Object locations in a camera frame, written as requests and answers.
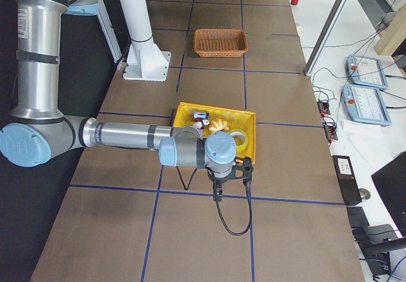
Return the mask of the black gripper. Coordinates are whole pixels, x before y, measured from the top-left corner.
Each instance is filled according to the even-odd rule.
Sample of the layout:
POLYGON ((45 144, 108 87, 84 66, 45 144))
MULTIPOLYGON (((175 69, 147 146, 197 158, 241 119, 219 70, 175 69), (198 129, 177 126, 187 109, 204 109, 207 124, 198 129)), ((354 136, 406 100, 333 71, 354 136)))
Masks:
POLYGON ((216 172, 210 167, 206 167, 207 176, 213 183, 213 201, 220 202, 223 197, 223 183, 230 179, 232 168, 225 172, 216 172))

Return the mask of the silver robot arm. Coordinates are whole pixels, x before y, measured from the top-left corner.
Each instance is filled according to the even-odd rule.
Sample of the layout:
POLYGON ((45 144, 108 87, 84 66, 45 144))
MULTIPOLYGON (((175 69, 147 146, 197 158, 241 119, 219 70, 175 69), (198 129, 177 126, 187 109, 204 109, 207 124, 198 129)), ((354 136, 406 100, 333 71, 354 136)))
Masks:
POLYGON ((207 170, 213 198, 236 178, 234 139, 225 132, 203 138, 190 127, 100 122, 58 109, 60 29, 63 14, 95 15, 98 0, 15 0, 18 5, 18 104, 1 129, 1 153, 34 167, 67 151, 93 146, 157 151, 164 166, 207 170))

